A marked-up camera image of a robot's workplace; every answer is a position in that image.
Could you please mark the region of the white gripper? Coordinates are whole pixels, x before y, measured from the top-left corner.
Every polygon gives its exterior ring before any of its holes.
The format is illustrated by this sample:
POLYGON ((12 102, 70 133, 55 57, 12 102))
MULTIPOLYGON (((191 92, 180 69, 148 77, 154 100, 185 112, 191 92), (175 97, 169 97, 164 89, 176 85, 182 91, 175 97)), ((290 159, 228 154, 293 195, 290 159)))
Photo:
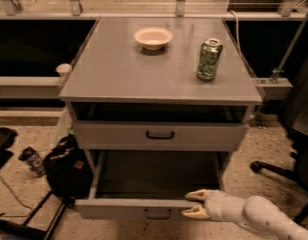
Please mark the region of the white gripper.
POLYGON ((205 208, 195 205, 182 211, 185 217, 192 219, 208 219, 209 216, 216 221, 227 221, 242 224, 246 221, 243 213, 245 200, 240 197, 229 195, 220 190, 210 191, 201 189, 189 192, 185 195, 189 201, 204 202, 205 208))

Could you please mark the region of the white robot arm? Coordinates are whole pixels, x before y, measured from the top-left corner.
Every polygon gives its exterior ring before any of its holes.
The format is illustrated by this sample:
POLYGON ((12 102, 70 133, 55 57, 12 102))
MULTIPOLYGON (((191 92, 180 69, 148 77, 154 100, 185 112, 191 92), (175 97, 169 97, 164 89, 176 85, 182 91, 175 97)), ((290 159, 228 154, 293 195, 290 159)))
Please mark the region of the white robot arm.
POLYGON ((201 189, 185 195, 195 202, 182 211, 188 218, 232 222, 262 238, 308 240, 308 230, 287 217, 275 204, 262 196, 240 198, 220 190, 201 189))

